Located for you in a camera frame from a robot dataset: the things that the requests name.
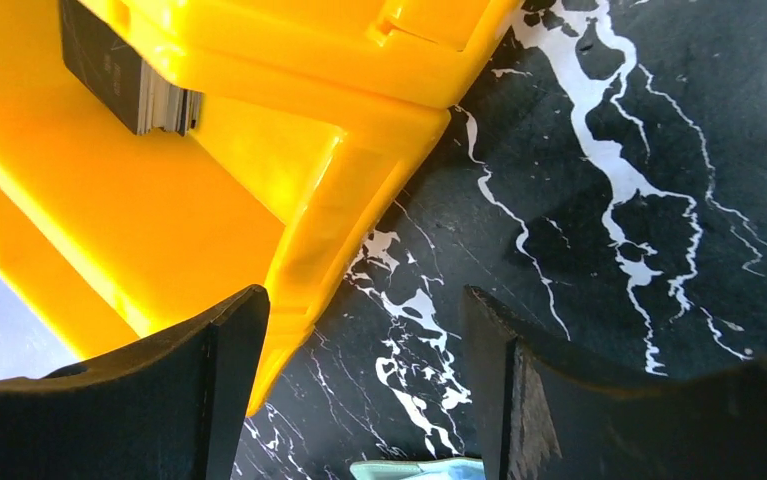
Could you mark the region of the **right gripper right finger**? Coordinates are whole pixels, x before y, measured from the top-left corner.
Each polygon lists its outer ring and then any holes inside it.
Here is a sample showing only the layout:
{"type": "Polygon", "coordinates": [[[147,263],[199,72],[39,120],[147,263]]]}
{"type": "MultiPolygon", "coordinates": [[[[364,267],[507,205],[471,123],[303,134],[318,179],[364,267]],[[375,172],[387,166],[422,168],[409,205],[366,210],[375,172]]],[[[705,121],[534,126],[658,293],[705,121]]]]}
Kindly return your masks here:
{"type": "Polygon", "coordinates": [[[767,357],[690,380],[620,365],[462,292],[490,479],[767,479],[767,357]]]}

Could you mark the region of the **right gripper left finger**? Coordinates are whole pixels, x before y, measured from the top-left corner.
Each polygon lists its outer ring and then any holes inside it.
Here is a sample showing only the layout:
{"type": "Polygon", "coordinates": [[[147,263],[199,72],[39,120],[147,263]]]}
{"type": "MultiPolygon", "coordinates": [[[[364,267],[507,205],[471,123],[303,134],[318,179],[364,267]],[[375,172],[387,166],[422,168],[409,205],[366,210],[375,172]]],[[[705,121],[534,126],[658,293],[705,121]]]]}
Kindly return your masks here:
{"type": "Polygon", "coordinates": [[[268,325],[252,285],[95,358],[0,380],[0,479],[227,479],[268,325]]]}

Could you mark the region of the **green card holder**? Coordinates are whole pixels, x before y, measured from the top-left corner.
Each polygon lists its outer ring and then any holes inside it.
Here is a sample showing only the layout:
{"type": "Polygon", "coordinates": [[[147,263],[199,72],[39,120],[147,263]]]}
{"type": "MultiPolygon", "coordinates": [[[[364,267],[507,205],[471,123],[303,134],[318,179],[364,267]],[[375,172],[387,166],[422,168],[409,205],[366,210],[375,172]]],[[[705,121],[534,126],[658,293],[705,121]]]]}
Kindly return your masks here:
{"type": "Polygon", "coordinates": [[[485,480],[483,462],[472,458],[433,461],[361,461],[350,465],[357,480],[485,480]]]}

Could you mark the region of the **yellow three-compartment bin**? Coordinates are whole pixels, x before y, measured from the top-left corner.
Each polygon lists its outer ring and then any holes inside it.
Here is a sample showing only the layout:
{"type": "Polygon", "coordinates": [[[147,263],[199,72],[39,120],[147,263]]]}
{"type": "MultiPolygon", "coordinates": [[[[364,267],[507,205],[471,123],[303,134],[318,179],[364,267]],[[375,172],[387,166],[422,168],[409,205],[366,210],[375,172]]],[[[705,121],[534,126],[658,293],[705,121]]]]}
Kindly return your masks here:
{"type": "Polygon", "coordinates": [[[139,136],[64,65],[59,2],[0,1],[0,275],[84,358],[262,285],[249,414],[520,8],[79,1],[203,94],[187,135],[139,136]]]}

